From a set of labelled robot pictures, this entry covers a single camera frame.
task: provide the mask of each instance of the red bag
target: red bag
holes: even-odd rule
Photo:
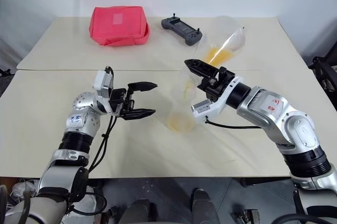
[[[96,7],[89,26],[90,37],[104,46],[145,44],[150,34],[142,7]]]

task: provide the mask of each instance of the black cable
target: black cable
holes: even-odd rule
[[[27,221],[29,210],[31,208],[31,194],[29,193],[29,191],[23,192],[23,200],[24,200],[23,209],[18,224],[25,224]]]
[[[116,121],[117,121],[117,117],[115,117],[115,120],[114,120],[114,122],[112,123],[112,126],[110,127],[109,131],[107,131],[107,134],[106,134],[105,137],[104,137],[104,138],[105,138],[105,143],[104,143],[104,149],[103,149],[102,156],[101,156],[101,158],[99,159],[99,161],[98,161],[97,163],[95,163],[95,165],[93,166],[93,168],[92,168],[91,170],[95,169],[95,168],[100,164],[100,162],[103,160],[103,158],[104,158],[104,156],[105,156],[105,153],[106,153],[107,140],[108,140],[108,138],[109,138],[110,132],[112,131],[113,127],[114,127],[115,124],[116,124]]]
[[[95,211],[95,212],[82,212],[82,211],[79,211],[75,208],[73,208],[73,210],[72,210],[73,212],[78,213],[79,215],[91,216],[91,215],[98,215],[99,213],[104,211],[104,209],[106,208],[107,201],[106,201],[106,198],[103,195],[96,194],[94,192],[86,192],[85,194],[86,195],[95,195],[96,197],[99,197],[99,198],[103,199],[103,206],[101,207],[100,210]]]
[[[99,155],[100,155],[100,153],[101,153],[101,150],[102,150],[102,148],[103,148],[104,141],[105,141],[105,136],[106,136],[106,134],[108,133],[109,128],[111,127],[112,120],[113,120],[113,116],[110,117],[110,121],[109,121],[107,130],[106,130],[106,133],[102,135],[102,136],[103,136],[103,140],[102,140],[102,142],[101,142],[101,145],[100,145],[100,147],[99,147],[99,149],[98,149],[98,151],[97,151],[97,153],[96,153],[96,156],[95,156],[93,162],[91,163],[91,165],[90,165],[90,167],[89,167],[89,172],[93,169],[93,166],[95,165],[95,163],[96,163],[96,161],[97,161],[97,158],[99,157]]]
[[[277,219],[275,219],[272,224],[283,224],[285,222],[291,221],[291,220],[301,220],[301,221],[310,221],[313,223],[317,223],[317,224],[331,224],[330,222],[317,218],[315,216],[311,216],[311,215],[301,215],[298,213],[293,213],[290,215],[283,215],[278,217]]]
[[[213,123],[213,122],[209,121],[208,119],[206,119],[205,123],[211,124],[211,125],[216,126],[216,127],[221,127],[221,128],[231,128],[231,129],[260,128],[260,127],[258,127],[258,126],[227,126],[227,125],[222,125],[222,124],[218,124],[218,123]]]
[[[105,153],[106,153],[106,147],[107,147],[107,140],[108,140],[108,138],[109,138],[110,132],[112,131],[113,127],[114,127],[115,124],[116,124],[117,117],[115,117],[115,120],[113,121],[113,123],[112,123],[112,119],[113,119],[113,116],[111,116],[111,118],[110,118],[110,122],[109,122],[109,125],[108,125],[108,128],[107,128],[105,134],[102,135],[102,136],[103,136],[103,140],[102,140],[101,145],[100,145],[100,147],[99,147],[99,149],[98,149],[98,152],[97,152],[97,154],[96,154],[96,156],[95,156],[95,158],[94,158],[94,161],[93,161],[92,164],[90,165],[90,168],[89,168],[89,170],[88,170],[89,173],[90,173],[93,169],[95,169],[95,168],[100,164],[100,162],[103,160],[103,158],[104,158],[104,156],[105,156]],[[100,153],[101,153],[101,150],[102,150],[103,146],[104,146],[104,149],[103,149],[102,156],[101,156],[101,158],[97,161],[97,159],[98,159],[98,157],[99,157],[99,155],[100,155]]]
[[[4,224],[7,209],[7,188],[0,186],[0,224]]]

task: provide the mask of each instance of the transparent cup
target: transparent cup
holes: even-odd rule
[[[167,126],[177,133],[186,133],[195,126],[191,111],[192,100],[195,98],[196,87],[201,78],[192,74],[186,66],[179,73],[178,79],[172,86],[172,108],[168,114]]]
[[[228,61],[244,45],[243,27],[228,16],[219,16],[212,20],[208,33],[201,38],[195,58],[219,67]]]

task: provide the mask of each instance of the red handwritten label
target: red handwritten label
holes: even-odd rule
[[[280,103],[280,100],[279,99],[274,99],[273,102],[278,105]]]

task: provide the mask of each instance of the gray floor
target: gray floor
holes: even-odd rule
[[[147,198],[156,204],[158,220],[191,223],[190,195],[194,188],[208,192],[222,224],[235,223],[231,214],[240,209],[258,209],[261,224],[295,213],[290,180],[244,188],[232,178],[109,179],[103,191],[108,207],[125,208],[137,199]]]

